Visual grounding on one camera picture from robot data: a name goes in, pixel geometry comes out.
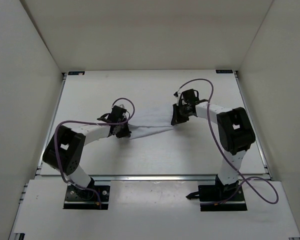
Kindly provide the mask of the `white skirt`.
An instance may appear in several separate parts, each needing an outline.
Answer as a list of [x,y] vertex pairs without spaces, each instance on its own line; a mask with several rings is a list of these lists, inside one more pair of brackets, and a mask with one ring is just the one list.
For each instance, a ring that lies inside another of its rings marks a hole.
[[131,131],[129,139],[135,140],[173,130],[175,127],[171,125],[172,117],[173,107],[171,105],[137,110],[128,121]]

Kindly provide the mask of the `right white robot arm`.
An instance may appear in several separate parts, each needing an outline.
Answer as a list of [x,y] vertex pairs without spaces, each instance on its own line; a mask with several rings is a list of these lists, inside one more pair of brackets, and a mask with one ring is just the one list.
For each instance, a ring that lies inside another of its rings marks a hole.
[[219,200],[226,200],[238,185],[243,157],[256,141],[248,114],[243,107],[225,108],[211,104],[207,99],[199,99],[199,92],[195,89],[175,92],[174,96],[177,102],[172,105],[171,125],[185,123],[191,116],[217,125],[219,140],[215,134],[212,137],[221,150],[223,162],[216,175],[214,195]]

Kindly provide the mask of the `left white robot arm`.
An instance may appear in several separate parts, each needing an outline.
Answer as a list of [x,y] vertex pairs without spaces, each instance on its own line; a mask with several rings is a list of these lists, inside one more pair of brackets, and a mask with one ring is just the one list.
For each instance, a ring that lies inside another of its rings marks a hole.
[[83,199],[91,198],[95,192],[92,178],[80,167],[83,149],[100,139],[130,137],[126,114],[123,105],[115,105],[110,113],[98,118],[100,123],[81,122],[80,126],[74,128],[62,123],[55,129],[43,152],[42,161],[59,171],[65,182],[77,187],[76,191]]

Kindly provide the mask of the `right blue corner label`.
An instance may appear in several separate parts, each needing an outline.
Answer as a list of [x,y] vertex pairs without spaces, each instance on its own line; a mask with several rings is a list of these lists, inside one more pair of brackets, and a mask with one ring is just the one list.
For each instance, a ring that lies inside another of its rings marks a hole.
[[217,74],[232,74],[233,70],[231,70],[231,69],[216,69],[215,72]]

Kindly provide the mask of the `blue corner label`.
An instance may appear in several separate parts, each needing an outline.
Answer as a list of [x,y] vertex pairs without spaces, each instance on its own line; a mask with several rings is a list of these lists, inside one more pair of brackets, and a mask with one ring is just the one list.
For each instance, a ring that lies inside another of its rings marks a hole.
[[231,70],[231,69],[216,69],[215,72],[217,74],[232,74],[233,70]]
[[82,76],[85,74],[85,71],[69,71],[68,76]]

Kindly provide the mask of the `left blue corner label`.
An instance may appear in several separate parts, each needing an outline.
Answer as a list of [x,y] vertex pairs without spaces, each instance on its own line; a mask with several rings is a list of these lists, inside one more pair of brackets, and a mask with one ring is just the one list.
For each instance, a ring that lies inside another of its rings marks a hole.
[[69,71],[68,76],[82,76],[85,74],[85,71]]

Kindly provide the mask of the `aluminium front rail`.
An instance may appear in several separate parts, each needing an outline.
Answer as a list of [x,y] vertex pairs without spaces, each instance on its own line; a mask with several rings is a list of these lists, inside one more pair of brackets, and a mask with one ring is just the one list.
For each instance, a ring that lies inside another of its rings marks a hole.
[[93,175],[95,181],[213,181],[215,175]]

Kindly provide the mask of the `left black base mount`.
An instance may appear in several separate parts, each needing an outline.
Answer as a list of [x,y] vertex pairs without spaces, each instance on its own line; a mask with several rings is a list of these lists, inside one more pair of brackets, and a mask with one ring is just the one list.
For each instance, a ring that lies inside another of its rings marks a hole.
[[96,194],[89,190],[81,190],[69,184],[67,186],[63,209],[65,210],[108,210],[110,199],[110,185],[94,184],[100,201]]

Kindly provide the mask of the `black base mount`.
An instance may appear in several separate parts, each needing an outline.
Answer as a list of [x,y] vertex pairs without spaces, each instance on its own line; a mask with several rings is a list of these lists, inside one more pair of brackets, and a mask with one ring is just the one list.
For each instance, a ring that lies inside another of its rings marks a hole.
[[221,193],[215,185],[199,185],[189,193],[188,200],[199,199],[201,212],[245,212],[248,210],[242,187]]
[[65,210],[108,210],[110,199],[110,185],[94,184],[100,201],[96,194],[89,190],[81,190],[69,184],[67,186],[63,209]]

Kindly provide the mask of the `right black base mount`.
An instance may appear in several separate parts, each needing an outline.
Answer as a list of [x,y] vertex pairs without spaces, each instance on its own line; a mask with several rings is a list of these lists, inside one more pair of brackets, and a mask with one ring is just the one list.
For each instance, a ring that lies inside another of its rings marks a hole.
[[221,193],[215,185],[199,185],[189,193],[188,200],[199,199],[201,212],[245,212],[248,210],[242,187]]

